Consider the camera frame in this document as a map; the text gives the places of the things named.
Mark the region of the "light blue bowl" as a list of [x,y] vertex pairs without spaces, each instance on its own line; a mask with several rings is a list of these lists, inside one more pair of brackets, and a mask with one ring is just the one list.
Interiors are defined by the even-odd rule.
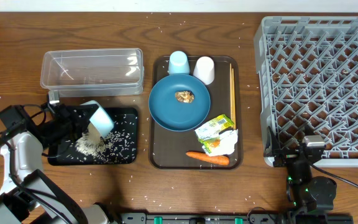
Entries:
[[102,138],[106,138],[107,135],[113,130],[114,123],[105,109],[95,100],[83,103],[83,105],[97,105],[98,109],[90,117],[90,123],[96,128]]

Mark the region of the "dark blue plate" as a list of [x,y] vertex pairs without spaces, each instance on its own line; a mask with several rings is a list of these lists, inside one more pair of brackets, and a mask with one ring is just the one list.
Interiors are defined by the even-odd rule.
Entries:
[[[179,102],[175,93],[190,91],[192,103]],[[159,80],[149,96],[149,111],[154,121],[170,131],[187,131],[199,126],[208,116],[211,97],[207,87],[191,75],[168,75]]]

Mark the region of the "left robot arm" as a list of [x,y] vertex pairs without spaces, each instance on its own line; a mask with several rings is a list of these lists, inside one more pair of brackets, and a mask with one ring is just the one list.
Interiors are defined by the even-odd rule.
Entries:
[[107,135],[110,117],[95,101],[80,106],[39,106],[40,114],[52,119],[35,124],[25,105],[11,105],[0,112],[6,130],[0,132],[0,155],[4,158],[4,180],[0,189],[0,223],[22,223],[37,207],[44,213],[34,223],[113,223],[101,203],[81,208],[43,172],[44,149],[70,145],[89,125]]

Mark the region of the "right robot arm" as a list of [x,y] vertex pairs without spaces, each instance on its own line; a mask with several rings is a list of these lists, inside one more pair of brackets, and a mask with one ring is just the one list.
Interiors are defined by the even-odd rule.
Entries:
[[272,129],[267,128],[264,157],[271,157],[274,167],[287,169],[287,197],[294,203],[292,209],[277,215],[275,223],[328,222],[325,212],[334,208],[337,184],[328,177],[314,177],[311,171],[325,147],[323,138],[306,127],[302,141],[294,149],[285,150]]

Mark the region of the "brown mushroom food scrap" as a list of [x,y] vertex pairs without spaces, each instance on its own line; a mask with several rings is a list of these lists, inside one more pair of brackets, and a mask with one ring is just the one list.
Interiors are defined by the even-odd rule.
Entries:
[[191,91],[177,91],[175,93],[175,98],[180,103],[192,103],[195,99],[194,94]]

